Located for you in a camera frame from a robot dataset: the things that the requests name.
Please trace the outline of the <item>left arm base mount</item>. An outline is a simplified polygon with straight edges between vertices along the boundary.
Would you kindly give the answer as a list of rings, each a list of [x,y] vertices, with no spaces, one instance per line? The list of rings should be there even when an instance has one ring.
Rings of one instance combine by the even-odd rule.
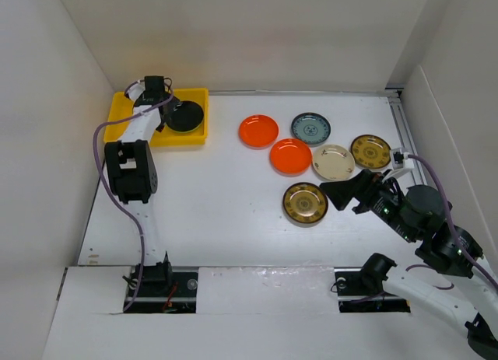
[[[138,294],[125,313],[195,313],[197,291],[197,268],[144,267]]]

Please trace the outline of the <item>green plate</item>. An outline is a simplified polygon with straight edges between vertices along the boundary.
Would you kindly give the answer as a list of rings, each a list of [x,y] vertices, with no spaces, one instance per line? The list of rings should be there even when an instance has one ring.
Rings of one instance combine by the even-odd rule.
[[[191,135],[203,135],[204,134],[204,123],[201,122],[200,124],[196,125],[194,128],[188,130],[188,131],[179,131],[176,129],[173,129],[169,124],[167,125],[167,130],[170,135],[173,136],[191,136]]]

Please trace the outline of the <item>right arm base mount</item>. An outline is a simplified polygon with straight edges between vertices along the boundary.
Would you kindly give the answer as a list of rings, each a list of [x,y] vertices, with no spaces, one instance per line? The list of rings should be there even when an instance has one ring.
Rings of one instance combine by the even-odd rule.
[[[406,300],[366,287],[359,267],[336,267],[334,275],[331,292],[337,295],[340,313],[411,313]]]

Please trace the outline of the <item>black plate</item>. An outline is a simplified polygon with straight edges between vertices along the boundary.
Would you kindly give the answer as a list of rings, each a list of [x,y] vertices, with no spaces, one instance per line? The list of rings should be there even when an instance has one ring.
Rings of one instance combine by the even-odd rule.
[[[188,131],[200,124],[204,120],[204,110],[202,107],[190,100],[180,101],[181,103],[178,115],[179,125],[172,127],[179,131]]]

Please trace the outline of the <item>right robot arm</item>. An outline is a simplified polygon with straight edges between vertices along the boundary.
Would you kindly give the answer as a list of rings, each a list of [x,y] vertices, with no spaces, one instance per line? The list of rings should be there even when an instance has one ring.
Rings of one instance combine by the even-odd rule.
[[[415,255],[429,269],[446,278],[463,299],[422,282],[381,253],[373,253],[347,278],[359,288],[366,305],[383,295],[414,303],[446,322],[481,358],[497,357],[497,280],[489,265],[479,263],[481,246],[451,221],[451,204],[440,192],[415,185],[402,192],[386,173],[363,170],[350,180],[321,183],[321,191],[342,211],[357,200],[353,212],[370,212],[407,243],[417,243]]]

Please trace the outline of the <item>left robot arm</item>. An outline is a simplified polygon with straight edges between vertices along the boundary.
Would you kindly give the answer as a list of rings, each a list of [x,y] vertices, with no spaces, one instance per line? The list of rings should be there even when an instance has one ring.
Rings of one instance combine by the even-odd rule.
[[[173,288],[174,277],[153,218],[151,200],[158,177],[150,142],[154,133],[165,126],[167,106],[174,96],[169,89],[150,90],[139,84],[126,95],[133,102],[132,115],[109,123],[128,126],[116,141],[104,144],[107,178],[102,184],[138,231],[140,261],[132,277],[135,287],[147,285],[155,294],[165,295]]]

